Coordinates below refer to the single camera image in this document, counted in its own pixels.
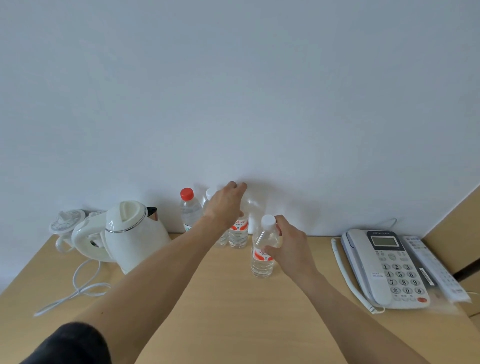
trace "red bottle cap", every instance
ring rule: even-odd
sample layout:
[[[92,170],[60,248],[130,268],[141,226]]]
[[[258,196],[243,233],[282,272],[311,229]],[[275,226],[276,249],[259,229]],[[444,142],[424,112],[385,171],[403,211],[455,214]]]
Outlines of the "red bottle cap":
[[[180,191],[180,197],[183,201],[190,201],[193,198],[193,190],[191,188],[184,188]]]

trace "white kettle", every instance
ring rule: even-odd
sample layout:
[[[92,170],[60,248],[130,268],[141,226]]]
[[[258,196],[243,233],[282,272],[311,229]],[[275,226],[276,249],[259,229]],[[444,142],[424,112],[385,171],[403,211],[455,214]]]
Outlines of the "white kettle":
[[[72,244],[91,259],[117,262],[127,274],[171,241],[161,221],[148,216],[148,208],[140,202],[122,201],[78,224]]]

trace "black sleeve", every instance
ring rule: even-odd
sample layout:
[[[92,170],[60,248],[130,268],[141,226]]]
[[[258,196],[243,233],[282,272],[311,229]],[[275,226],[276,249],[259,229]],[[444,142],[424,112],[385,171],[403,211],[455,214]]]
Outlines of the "black sleeve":
[[[81,322],[60,326],[21,364],[111,364],[107,342],[98,330]]]

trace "landline telephone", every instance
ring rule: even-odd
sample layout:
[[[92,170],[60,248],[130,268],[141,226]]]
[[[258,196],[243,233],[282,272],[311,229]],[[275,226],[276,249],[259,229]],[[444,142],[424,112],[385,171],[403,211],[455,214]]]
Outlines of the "landline telephone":
[[[422,278],[393,231],[351,229],[342,235],[341,242],[364,296],[352,284],[332,239],[338,266],[350,290],[370,312],[430,305]]]

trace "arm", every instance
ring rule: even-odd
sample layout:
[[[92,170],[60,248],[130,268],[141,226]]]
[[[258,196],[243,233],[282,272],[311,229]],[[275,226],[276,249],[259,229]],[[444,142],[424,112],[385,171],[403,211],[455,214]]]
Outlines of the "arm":
[[[318,272],[304,232],[276,216],[280,248],[265,247],[307,295],[349,364],[426,364],[422,356],[349,301]]]
[[[113,363],[134,363],[167,318],[212,245],[233,225],[247,188],[230,182],[185,234],[144,260],[76,321],[95,327]]]

